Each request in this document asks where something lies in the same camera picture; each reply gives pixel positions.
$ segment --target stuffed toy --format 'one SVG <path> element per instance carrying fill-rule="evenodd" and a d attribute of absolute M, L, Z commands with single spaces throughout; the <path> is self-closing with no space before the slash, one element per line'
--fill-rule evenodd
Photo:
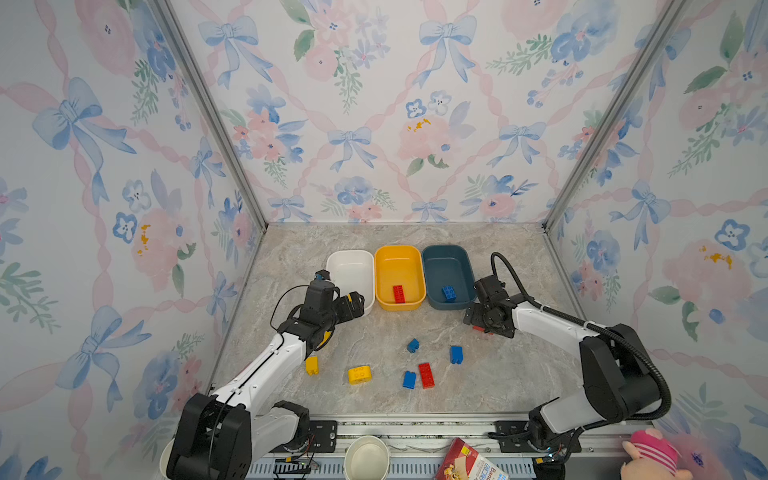
<path fill-rule="evenodd" d="M 632 461 L 621 467 L 621 480 L 692 480 L 688 470 L 677 469 L 677 450 L 656 429 L 635 432 L 621 445 Z"/>

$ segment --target blue lego brick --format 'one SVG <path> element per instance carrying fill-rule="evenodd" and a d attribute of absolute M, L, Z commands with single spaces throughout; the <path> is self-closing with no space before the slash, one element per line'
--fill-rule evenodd
<path fill-rule="evenodd" d="M 464 349 L 460 346 L 451 347 L 451 363 L 461 365 L 464 361 Z"/>
<path fill-rule="evenodd" d="M 411 343 L 406 348 L 410 353 L 415 353 L 419 349 L 419 341 L 417 339 L 411 340 Z"/>
<path fill-rule="evenodd" d="M 442 288 L 442 293 L 445 295 L 445 301 L 452 303 L 456 300 L 456 292 L 453 291 L 453 286 L 446 285 Z"/>
<path fill-rule="evenodd" d="M 402 381 L 402 386 L 411 390 L 416 388 L 416 372 L 406 372 L 406 377 Z"/>

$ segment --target paper cup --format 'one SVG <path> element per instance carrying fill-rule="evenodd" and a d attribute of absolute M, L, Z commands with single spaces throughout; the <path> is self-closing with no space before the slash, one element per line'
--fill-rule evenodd
<path fill-rule="evenodd" d="M 160 474 L 163 475 L 163 478 L 168 478 L 168 475 L 165 474 L 165 469 L 168 467 L 168 460 L 170 459 L 170 451 L 174 448 L 174 441 L 171 440 L 168 442 L 168 445 L 165 446 L 165 449 L 163 449 L 163 453 L 160 455 Z"/>
<path fill-rule="evenodd" d="M 389 449 L 374 436 L 355 440 L 344 455 L 346 480 L 384 480 L 388 473 Z"/>

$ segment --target floral wallpaper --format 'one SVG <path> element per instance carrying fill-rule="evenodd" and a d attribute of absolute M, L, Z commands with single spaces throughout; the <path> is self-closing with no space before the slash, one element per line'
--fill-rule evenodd
<path fill-rule="evenodd" d="M 766 23 L 766 0 L 691 2 L 551 230 L 587 317 L 666 376 L 657 426 L 697 480 L 768 478 Z"/>
<path fill-rule="evenodd" d="M 144 478 L 259 231 L 141 0 L 0 6 L 0 478 Z"/>
<path fill-rule="evenodd" d="M 171 4 L 268 220 L 536 222 L 665 1 Z"/>

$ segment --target red lego brick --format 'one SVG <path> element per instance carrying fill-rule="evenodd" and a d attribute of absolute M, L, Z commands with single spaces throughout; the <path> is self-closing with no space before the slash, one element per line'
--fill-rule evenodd
<path fill-rule="evenodd" d="M 395 303 L 406 302 L 406 295 L 402 292 L 402 285 L 395 285 L 392 287 L 392 291 L 395 292 Z"/>
<path fill-rule="evenodd" d="M 481 326 L 473 325 L 472 328 L 480 332 L 485 332 L 485 329 Z"/>
<path fill-rule="evenodd" d="M 435 379 L 432 378 L 432 369 L 428 363 L 419 365 L 419 372 L 422 374 L 422 386 L 425 389 L 431 389 L 435 386 Z"/>

